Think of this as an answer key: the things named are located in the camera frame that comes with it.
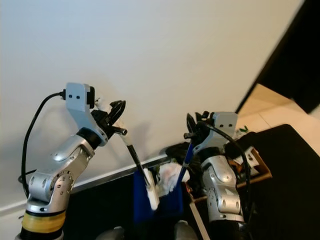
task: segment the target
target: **blue stick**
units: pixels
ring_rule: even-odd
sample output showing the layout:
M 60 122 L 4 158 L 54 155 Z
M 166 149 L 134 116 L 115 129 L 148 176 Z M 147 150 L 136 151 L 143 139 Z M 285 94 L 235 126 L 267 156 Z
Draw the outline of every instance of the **blue stick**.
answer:
M 189 163 L 190 163 L 192 157 L 194 156 L 193 149 L 194 149 L 194 146 L 190 142 L 175 187 L 180 186 L 180 184 L 182 182 L 182 178 L 184 177 L 184 175 L 186 173 L 187 167 L 189 166 Z

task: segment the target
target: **black object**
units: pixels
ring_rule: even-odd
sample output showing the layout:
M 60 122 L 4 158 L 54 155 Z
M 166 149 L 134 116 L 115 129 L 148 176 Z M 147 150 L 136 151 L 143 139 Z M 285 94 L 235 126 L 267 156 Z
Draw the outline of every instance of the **black object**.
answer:
M 188 128 L 189 133 L 194 133 L 196 131 L 196 122 L 189 113 L 186 115 L 186 127 Z
M 202 113 L 202 118 L 203 119 L 207 119 L 209 117 L 209 112 L 208 111 L 204 111 L 203 113 Z
M 273 176 L 253 187 L 254 239 L 318 239 L 320 157 L 288 124 L 257 133 L 253 146 Z
M 93 110 L 91 112 L 96 124 L 106 133 L 107 138 L 111 138 L 114 133 L 119 133 L 122 135 L 127 134 L 127 130 L 114 127 L 113 124 L 118 120 L 126 108 L 126 101 L 115 101 L 110 104 L 112 109 L 109 113 L 102 110 Z
M 238 140 L 236 140 L 236 142 L 240 145 L 240 147 L 243 150 L 246 151 L 249 147 L 253 146 L 257 137 L 258 137 L 257 133 L 251 131 L 246 135 L 242 136 L 241 138 L 239 138 Z M 224 151 L 225 151 L 225 154 L 231 159 L 236 159 L 241 155 L 241 152 L 239 151 L 239 149 L 235 147 L 235 145 L 232 144 L 231 142 L 228 142 L 225 145 Z
M 59 230 L 50 233 L 38 233 L 22 228 L 20 238 L 23 240 L 55 240 L 60 237 L 62 229 L 63 228 L 60 228 Z
M 28 198 L 29 196 L 29 186 L 27 184 L 27 179 L 26 179 L 26 158 L 27 158 L 27 146 L 28 146 L 28 140 L 30 137 L 30 133 L 32 131 L 32 128 L 34 127 L 36 120 L 42 110 L 42 108 L 44 107 L 44 105 L 46 104 L 46 102 L 53 98 L 53 97 L 57 97 L 57 96 L 65 96 L 66 92 L 65 91 L 61 91 L 61 92 L 57 92 L 57 93 L 53 93 L 49 96 L 47 96 L 40 104 L 40 106 L 38 107 L 38 109 L 36 110 L 33 119 L 30 123 L 30 126 L 28 128 L 28 130 L 26 131 L 25 137 L 24 137 L 24 141 L 23 141 L 23 148 L 22 148 L 22 160 L 21 160 L 21 181 L 22 181 L 22 186 L 23 186 L 23 190 L 25 193 L 25 196 Z
M 202 115 L 201 115 L 200 113 L 196 112 L 196 113 L 195 113 L 195 120 L 196 120 L 197 122 L 202 121 Z
M 248 227 L 243 222 L 218 220 L 210 223 L 209 236 L 212 240 L 249 240 Z
M 25 175 L 33 174 L 35 171 L 37 171 L 37 170 L 36 170 L 36 169 L 33 169 L 33 170 L 31 170 L 31 171 L 27 171 L 27 172 L 25 173 Z M 21 175 L 18 177 L 18 182 L 22 184 L 22 176 L 21 176 Z
M 47 212 L 47 213 L 38 213 L 38 212 L 25 210 L 25 213 L 28 215 L 31 215 L 31 216 L 35 216 L 35 217 L 53 217 L 53 216 L 57 216 L 59 214 L 62 214 L 65 211 L 66 210 L 56 211 L 56 212 Z
M 134 146 L 133 146 L 133 145 L 127 145 L 126 147 L 127 147 L 128 150 L 129 150 L 129 153 L 130 153 L 130 155 L 131 155 L 131 157 L 132 157 L 132 159 L 133 159 L 133 161 L 134 161 L 134 163 L 135 163 L 135 165 L 136 165 L 136 168 L 137 168 L 138 171 L 140 172 L 141 176 L 143 176 L 144 181 L 145 181 L 145 184 L 149 186 L 150 183 L 149 183 L 149 181 L 148 181 L 148 179 L 147 179 L 147 176 L 145 175 L 145 172 L 144 172 L 143 167 L 141 166 L 139 157 L 138 157 L 138 155 L 137 155 L 137 152 L 136 152 Z
M 90 86 L 90 91 L 86 93 L 86 104 L 89 105 L 90 109 L 95 107 L 95 88 L 93 86 Z
M 86 127 L 81 128 L 76 135 L 84 138 L 94 150 L 101 144 L 100 137 L 94 131 Z

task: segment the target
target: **white wall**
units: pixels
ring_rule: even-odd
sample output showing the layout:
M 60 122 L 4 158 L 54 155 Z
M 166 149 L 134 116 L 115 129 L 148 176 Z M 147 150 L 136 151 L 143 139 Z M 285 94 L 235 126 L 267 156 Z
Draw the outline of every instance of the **white wall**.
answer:
M 88 83 L 123 115 L 141 159 L 183 140 L 187 112 L 234 111 L 301 0 L 3 0 L 0 208 L 24 199 L 23 139 L 47 95 Z M 30 137 L 27 169 L 77 131 L 51 100 Z M 79 180 L 132 164 L 118 137 Z

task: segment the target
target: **black cable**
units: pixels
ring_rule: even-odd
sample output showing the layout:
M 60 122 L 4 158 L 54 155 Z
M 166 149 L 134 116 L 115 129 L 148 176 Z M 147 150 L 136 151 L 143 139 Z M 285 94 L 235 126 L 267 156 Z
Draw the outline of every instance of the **black cable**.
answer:
M 29 175 L 29 174 L 33 174 L 35 171 L 37 171 L 37 169 L 33 169 L 33 170 L 31 170 L 31 171 L 27 171 L 27 172 L 25 173 L 25 175 L 27 176 L 27 175 Z M 21 176 L 21 175 L 18 177 L 18 182 L 22 184 L 22 176 Z
M 30 136 L 30 133 L 31 133 L 31 130 L 32 128 L 34 127 L 35 125 L 35 122 L 42 110 L 42 108 L 44 107 L 44 105 L 46 104 L 46 102 L 53 98 L 53 97 L 56 97 L 56 96 L 62 96 L 63 97 L 63 94 L 64 92 L 57 92 L 57 93 L 53 93 L 49 96 L 47 96 L 40 104 L 40 106 L 38 107 L 37 111 L 35 112 L 34 116 L 33 116 L 33 119 L 30 123 L 30 126 L 28 128 L 28 130 L 26 131 L 26 134 L 25 134 L 25 137 L 24 137 L 24 141 L 23 141 L 23 149 L 22 149 L 22 161 L 21 161 L 21 176 L 18 178 L 21 179 L 21 183 L 22 183 L 22 186 L 23 186 L 23 190 L 24 190 L 24 193 L 25 193 L 25 196 L 28 198 L 29 196 L 29 186 L 27 184 L 27 178 L 26 178 L 26 175 L 31 173 L 32 171 L 35 171 L 35 170 L 32 170 L 32 171 L 29 171 L 26 173 L 26 157 L 27 157 L 27 145 L 28 145 L 28 140 L 29 140 L 29 136 Z
M 245 171 L 245 182 L 246 182 L 246 203 L 244 208 L 244 218 L 248 219 L 251 211 L 251 185 L 250 185 L 250 168 L 249 168 L 248 160 L 244 150 L 231 136 L 226 134 L 224 131 L 221 131 L 220 129 L 208 123 L 205 123 L 204 121 L 199 121 L 198 124 L 201 124 L 211 129 L 212 131 L 216 132 L 217 134 L 221 135 L 222 137 L 230 141 L 232 144 L 234 144 L 240 150 L 240 154 L 243 159 L 243 165 L 244 165 L 244 171 Z

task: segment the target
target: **black mat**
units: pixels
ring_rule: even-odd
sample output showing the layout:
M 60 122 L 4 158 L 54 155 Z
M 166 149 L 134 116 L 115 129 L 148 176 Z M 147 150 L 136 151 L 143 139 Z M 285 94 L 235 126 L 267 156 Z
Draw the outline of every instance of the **black mat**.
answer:
M 252 185 L 254 239 L 320 239 L 320 157 L 288 124 L 258 133 L 254 147 L 273 176 Z
M 100 233 L 122 226 L 132 228 L 133 176 L 119 178 L 71 195 L 65 240 L 94 240 Z

